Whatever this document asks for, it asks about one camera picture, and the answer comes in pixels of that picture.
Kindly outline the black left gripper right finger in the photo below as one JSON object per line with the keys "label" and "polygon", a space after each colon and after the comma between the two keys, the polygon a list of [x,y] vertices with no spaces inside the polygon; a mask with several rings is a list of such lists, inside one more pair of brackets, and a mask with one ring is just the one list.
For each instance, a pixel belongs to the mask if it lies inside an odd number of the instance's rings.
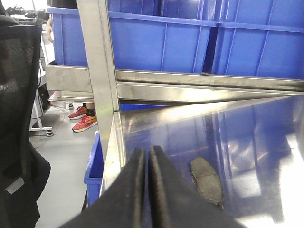
{"label": "black left gripper right finger", "polygon": [[162,147],[149,150],[149,201],[155,228],[241,228],[179,174]]}

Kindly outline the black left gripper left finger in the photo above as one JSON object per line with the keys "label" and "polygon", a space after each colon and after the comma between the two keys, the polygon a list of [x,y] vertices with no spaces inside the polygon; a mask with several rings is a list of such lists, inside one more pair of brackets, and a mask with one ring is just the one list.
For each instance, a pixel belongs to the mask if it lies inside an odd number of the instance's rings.
{"label": "black left gripper left finger", "polygon": [[145,150],[134,148],[111,186],[63,228],[141,228],[145,193]]}

